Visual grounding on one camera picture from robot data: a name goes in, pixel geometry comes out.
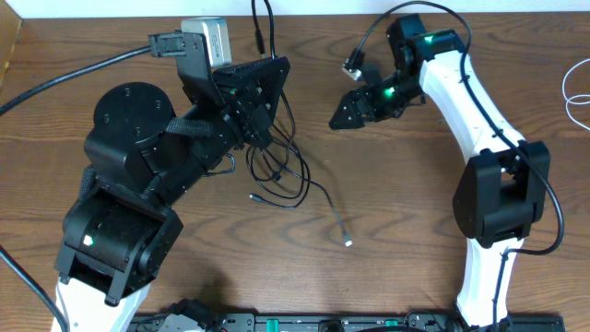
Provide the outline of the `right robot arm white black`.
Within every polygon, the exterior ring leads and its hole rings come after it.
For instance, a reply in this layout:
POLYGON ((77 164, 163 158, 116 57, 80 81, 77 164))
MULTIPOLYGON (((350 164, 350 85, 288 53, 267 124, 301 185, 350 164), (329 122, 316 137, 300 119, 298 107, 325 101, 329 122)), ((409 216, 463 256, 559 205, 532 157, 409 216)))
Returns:
POLYGON ((440 110, 461 150, 465 168, 453 198, 454 219, 466 237, 466 265, 451 331, 512 330, 506 307, 514 260, 555 194, 550 154, 528 142, 503 117, 478 80, 472 39, 455 30, 427 30, 416 14, 397 18, 386 37, 394 73, 382 77, 356 47, 343 64, 360 86, 346 93, 334 130, 362 128, 401 116, 426 100, 440 110))

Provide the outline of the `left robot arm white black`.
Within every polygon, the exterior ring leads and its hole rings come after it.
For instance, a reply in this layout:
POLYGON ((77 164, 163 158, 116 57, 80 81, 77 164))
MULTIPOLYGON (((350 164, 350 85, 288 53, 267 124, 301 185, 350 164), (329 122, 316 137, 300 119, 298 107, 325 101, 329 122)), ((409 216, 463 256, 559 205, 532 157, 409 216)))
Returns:
POLYGON ((100 98, 55 263, 56 302, 71 330, 128 328, 182 231, 173 204, 233 149, 269 145, 289 69, 284 56, 220 68, 220 102, 191 93, 184 116, 146 82, 100 98))

